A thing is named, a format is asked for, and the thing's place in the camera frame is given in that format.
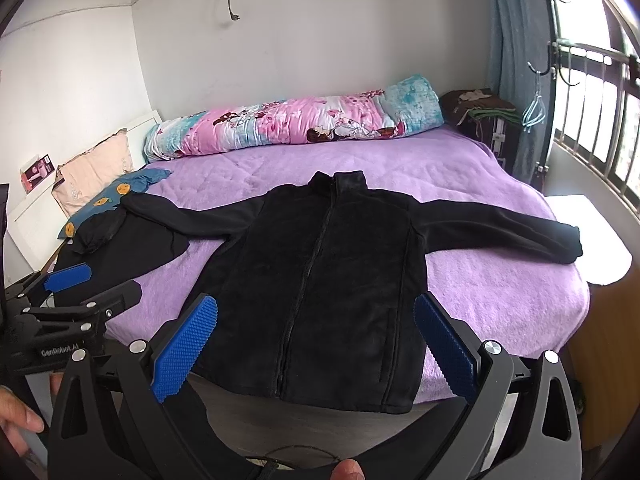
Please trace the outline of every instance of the blue textured gripper pad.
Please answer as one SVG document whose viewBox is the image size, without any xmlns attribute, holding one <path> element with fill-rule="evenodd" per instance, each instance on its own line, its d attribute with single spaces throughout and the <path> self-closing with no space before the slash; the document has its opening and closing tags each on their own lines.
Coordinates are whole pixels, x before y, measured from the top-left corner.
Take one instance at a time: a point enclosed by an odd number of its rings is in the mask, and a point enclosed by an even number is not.
<svg viewBox="0 0 640 480">
<path fill-rule="evenodd" d="M 216 300 L 205 296 L 156 359 L 151 390 L 158 402 L 178 393 L 217 321 Z"/>
<path fill-rule="evenodd" d="M 91 267 L 80 264 L 52 272 L 44 282 L 44 289 L 49 292 L 60 292 L 79 283 L 88 282 L 90 279 Z"/>
<path fill-rule="evenodd" d="M 414 319 L 453 394 L 464 397 L 470 404 L 474 402 L 478 394 L 474 360 L 425 294 L 415 299 Z"/>
</svg>

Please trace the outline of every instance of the metal railing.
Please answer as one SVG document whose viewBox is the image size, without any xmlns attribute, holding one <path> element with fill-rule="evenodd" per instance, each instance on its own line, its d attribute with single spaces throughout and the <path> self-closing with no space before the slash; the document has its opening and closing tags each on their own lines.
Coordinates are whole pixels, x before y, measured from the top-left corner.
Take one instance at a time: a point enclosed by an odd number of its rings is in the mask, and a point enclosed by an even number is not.
<svg viewBox="0 0 640 480">
<path fill-rule="evenodd" d="M 559 59 L 555 142 L 640 216 L 638 58 L 562 39 L 552 47 Z"/>
</svg>

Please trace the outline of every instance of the jacket collar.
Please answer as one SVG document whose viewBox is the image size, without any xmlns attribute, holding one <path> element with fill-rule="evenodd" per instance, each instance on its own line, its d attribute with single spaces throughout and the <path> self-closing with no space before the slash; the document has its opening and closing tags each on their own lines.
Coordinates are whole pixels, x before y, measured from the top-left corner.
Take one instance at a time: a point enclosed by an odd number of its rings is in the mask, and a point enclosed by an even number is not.
<svg viewBox="0 0 640 480">
<path fill-rule="evenodd" d="M 337 194 L 367 189 L 367 181 L 361 171 L 350 171 L 349 173 L 334 173 L 329 176 L 318 171 L 309 181 L 309 186 L 319 194 L 331 195 L 331 188 L 335 186 Z"/>
</svg>

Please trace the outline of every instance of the bed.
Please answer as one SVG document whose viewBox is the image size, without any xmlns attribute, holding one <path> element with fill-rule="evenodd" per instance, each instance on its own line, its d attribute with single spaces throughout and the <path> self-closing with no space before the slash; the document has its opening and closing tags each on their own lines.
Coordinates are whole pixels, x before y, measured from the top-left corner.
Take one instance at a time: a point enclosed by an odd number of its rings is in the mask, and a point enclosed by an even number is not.
<svg viewBox="0 0 640 480">
<path fill-rule="evenodd" d="M 272 145 L 150 165 L 172 175 L 148 192 L 178 206 L 206 209 L 305 184 L 316 171 L 362 170 L 370 188 L 409 193 L 422 202 L 469 200 L 553 218 L 542 195 L 508 176 L 482 144 L 447 127 L 413 137 L 359 142 Z M 141 303 L 108 322 L 108 335 L 128 344 L 149 339 L 175 318 L 220 240 L 194 240 L 167 265 L 137 279 Z M 513 354 L 558 350 L 588 312 L 588 288 L 575 265 L 527 259 L 507 250 L 454 250 L 427 256 L 429 288 L 453 317 L 480 338 L 495 338 Z M 427 351 L 416 403 L 451 396 Z"/>
</svg>

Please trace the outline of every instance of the human hand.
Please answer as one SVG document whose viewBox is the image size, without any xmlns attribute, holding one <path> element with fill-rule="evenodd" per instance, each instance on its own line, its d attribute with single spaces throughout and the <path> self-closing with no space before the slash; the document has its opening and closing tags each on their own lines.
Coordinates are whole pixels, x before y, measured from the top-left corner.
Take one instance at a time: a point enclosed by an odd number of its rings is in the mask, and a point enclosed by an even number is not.
<svg viewBox="0 0 640 480">
<path fill-rule="evenodd" d="M 58 393 L 62 374 L 51 374 L 49 386 L 53 395 Z M 0 428 L 14 446 L 20 456 L 27 453 L 29 446 L 25 443 L 18 428 L 40 433 L 44 430 L 44 422 L 26 404 L 9 390 L 0 387 Z"/>
<path fill-rule="evenodd" d="M 360 465 L 355 460 L 343 460 L 331 473 L 330 480 L 365 480 Z"/>
</svg>

